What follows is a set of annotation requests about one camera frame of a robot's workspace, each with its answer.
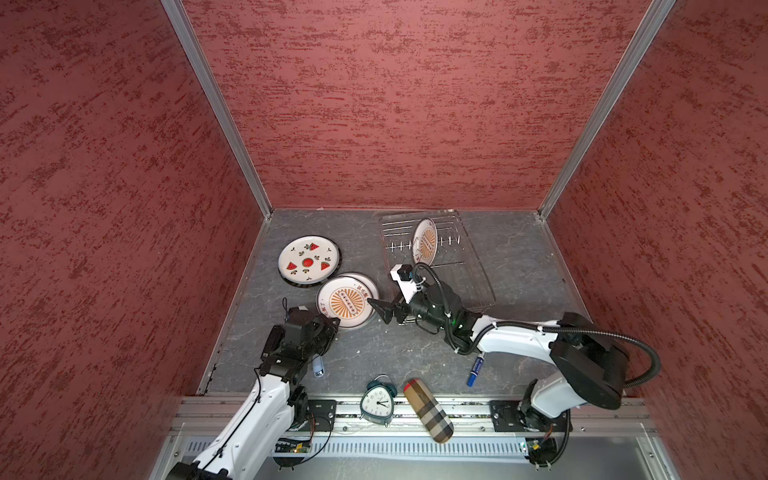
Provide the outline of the brown patterned plate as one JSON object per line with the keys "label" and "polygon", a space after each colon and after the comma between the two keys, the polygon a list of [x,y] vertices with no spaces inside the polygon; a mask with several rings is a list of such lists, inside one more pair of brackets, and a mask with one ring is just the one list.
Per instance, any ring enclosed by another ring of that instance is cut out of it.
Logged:
{"label": "brown patterned plate", "polygon": [[378,290],[378,287],[376,286],[376,284],[374,283],[374,281],[370,277],[368,277],[368,276],[366,276],[364,274],[355,273],[355,272],[345,272],[345,273],[342,273],[342,276],[354,278],[354,279],[360,281],[361,283],[366,285],[368,290],[371,292],[371,297],[373,299],[378,300],[380,298],[380,292]]}

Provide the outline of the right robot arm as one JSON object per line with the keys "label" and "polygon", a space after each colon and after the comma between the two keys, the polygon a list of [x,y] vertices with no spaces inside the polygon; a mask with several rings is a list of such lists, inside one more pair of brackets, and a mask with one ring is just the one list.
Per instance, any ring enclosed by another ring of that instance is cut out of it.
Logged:
{"label": "right robot arm", "polygon": [[630,336],[600,330],[575,312],[558,320],[503,320],[464,307],[460,297],[424,263],[398,264],[390,272],[400,293],[392,302],[369,300],[385,323],[413,320],[441,334],[458,355],[504,353],[553,366],[554,373],[529,383],[517,407],[521,425],[543,431],[584,404],[616,410],[623,393],[661,371],[658,353]]}

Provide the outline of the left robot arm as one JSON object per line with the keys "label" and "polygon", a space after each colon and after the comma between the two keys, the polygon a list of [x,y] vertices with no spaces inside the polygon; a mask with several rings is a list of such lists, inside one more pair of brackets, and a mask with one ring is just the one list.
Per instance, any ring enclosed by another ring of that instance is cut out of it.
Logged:
{"label": "left robot arm", "polygon": [[310,418],[301,381],[312,361],[328,352],[340,320],[291,307],[272,326],[256,381],[223,431],[190,463],[178,462],[168,479],[253,479],[278,440]]}

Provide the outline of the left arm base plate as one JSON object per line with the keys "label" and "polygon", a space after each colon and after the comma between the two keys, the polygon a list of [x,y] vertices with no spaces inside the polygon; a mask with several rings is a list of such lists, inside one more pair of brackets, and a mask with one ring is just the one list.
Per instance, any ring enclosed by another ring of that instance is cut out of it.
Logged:
{"label": "left arm base plate", "polygon": [[338,402],[328,399],[301,400],[293,406],[289,432],[329,432],[334,427]]}

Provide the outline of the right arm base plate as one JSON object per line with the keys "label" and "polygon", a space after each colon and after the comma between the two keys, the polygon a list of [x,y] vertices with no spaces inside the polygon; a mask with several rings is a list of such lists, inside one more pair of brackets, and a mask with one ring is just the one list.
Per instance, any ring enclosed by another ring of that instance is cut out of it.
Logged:
{"label": "right arm base plate", "polygon": [[495,432],[564,432],[567,415],[549,418],[525,402],[517,400],[491,400],[490,417]]}

